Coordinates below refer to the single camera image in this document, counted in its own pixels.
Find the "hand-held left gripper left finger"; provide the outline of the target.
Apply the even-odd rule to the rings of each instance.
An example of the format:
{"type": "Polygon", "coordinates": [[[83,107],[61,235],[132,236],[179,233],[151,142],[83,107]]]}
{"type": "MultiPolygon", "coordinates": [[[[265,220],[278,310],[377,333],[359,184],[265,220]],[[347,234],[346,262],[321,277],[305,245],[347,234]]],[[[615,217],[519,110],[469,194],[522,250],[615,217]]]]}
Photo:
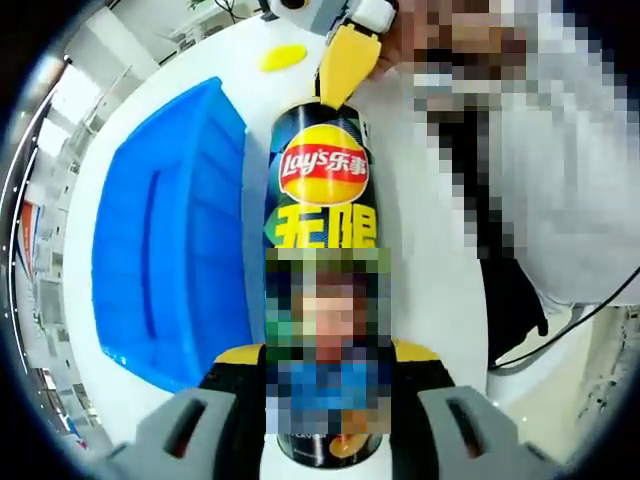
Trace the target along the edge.
{"type": "Polygon", "coordinates": [[[266,434],[263,344],[220,354],[194,388],[144,418],[107,455],[109,479],[257,479],[266,434]]]}

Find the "person's right hand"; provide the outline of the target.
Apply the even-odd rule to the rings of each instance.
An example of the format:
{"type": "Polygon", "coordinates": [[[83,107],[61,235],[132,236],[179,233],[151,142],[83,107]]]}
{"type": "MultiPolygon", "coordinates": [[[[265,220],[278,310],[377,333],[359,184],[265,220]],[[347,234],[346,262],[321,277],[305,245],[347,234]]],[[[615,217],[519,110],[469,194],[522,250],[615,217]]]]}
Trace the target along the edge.
{"type": "Polygon", "coordinates": [[[414,2],[399,1],[398,4],[390,29],[381,36],[380,55],[368,77],[371,81],[412,59],[414,2]]]}

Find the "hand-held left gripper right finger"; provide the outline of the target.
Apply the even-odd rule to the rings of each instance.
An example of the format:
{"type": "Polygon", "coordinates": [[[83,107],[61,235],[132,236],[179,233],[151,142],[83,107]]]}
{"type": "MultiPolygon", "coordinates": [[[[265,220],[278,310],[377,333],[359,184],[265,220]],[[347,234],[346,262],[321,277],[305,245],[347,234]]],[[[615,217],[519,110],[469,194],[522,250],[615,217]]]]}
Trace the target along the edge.
{"type": "Polygon", "coordinates": [[[556,462],[519,440],[483,394],[457,386],[431,349],[393,341],[393,479],[553,479],[556,462]]]}

